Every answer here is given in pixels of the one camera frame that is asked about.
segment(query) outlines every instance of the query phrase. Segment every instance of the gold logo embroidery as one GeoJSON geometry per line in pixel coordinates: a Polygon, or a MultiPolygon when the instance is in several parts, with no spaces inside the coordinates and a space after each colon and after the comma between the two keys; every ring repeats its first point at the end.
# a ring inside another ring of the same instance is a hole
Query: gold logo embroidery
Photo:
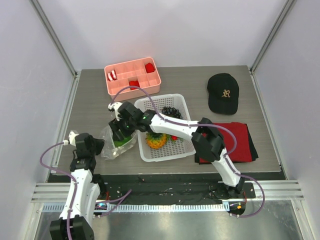
{"type": "Polygon", "coordinates": [[[226,89],[225,89],[225,90],[223,91],[222,97],[230,98],[230,90],[226,90],[226,89]]]}

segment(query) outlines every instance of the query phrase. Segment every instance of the plastic fruit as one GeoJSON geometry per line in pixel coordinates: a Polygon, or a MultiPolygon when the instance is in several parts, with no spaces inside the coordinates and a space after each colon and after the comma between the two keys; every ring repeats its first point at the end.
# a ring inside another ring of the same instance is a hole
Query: plastic fruit
{"type": "Polygon", "coordinates": [[[132,139],[131,136],[124,136],[122,141],[113,141],[113,143],[114,143],[114,146],[118,148],[118,147],[121,147],[122,145],[125,145],[131,139],[132,139]]]}
{"type": "Polygon", "coordinates": [[[167,135],[164,133],[148,132],[145,140],[150,148],[159,149],[166,144],[167,135]]]}
{"type": "Polygon", "coordinates": [[[174,107],[165,106],[163,107],[161,112],[168,117],[182,119],[181,112],[179,111],[179,109],[175,109],[174,107]]]}

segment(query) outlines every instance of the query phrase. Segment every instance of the pink organizer tray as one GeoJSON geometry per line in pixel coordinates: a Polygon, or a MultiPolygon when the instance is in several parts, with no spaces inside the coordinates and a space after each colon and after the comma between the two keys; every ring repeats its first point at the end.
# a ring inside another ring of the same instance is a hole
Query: pink organizer tray
{"type": "MultiPolygon", "coordinates": [[[[104,68],[106,87],[108,94],[113,98],[117,92],[124,87],[129,86],[130,81],[138,81],[140,88],[144,89],[148,94],[155,94],[160,91],[161,79],[152,57],[146,57],[133,61],[126,61],[104,68]],[[155,71],[151,73],[146,72],[145,65],[151,63],[155,71]],[[117,80],[108,81],[108,73],[115,70],[117,80]]],[[[130,88],[122,91],[117,97],[116,101],[123,101],[127,99],[134,99],[144,96],[145,94],[139,89],[131,90],[130,88]]]]}

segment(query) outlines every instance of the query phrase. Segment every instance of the baseball cap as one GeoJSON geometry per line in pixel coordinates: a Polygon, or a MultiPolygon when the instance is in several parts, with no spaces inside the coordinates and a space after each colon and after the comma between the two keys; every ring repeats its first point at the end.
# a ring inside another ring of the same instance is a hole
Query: baseball cap
{"type": "Polygon", "coordinates": [[[207,85],[208,105],[216,114],[233,115],[238,110],[239,86],[229,73],[219,73],[210,77],[207,85]]]}

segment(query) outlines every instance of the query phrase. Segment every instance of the white plastic basket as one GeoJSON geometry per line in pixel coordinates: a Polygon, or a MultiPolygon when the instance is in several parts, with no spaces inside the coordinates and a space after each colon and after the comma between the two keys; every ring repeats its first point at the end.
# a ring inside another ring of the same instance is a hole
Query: white plastic basket
{"type": "MultiPolygon", "coordinates": [[[[151,97],[156,108],[161,113],[163,107],[179,109],[183,120],[191,120],[185,98],[181,94],[166,94],[151,97]]],[[[135,101],[134,106],[141,111],[154,110],[149,98],[135,101]]],[[[161,162],[172,159],[184,158],[196,153],[191,141],[178,138],[176,141],[168,140],[159,149],[153,149],[147,145],[146,133],[138,131],[140,156],[145,162],[161,162]]]]}

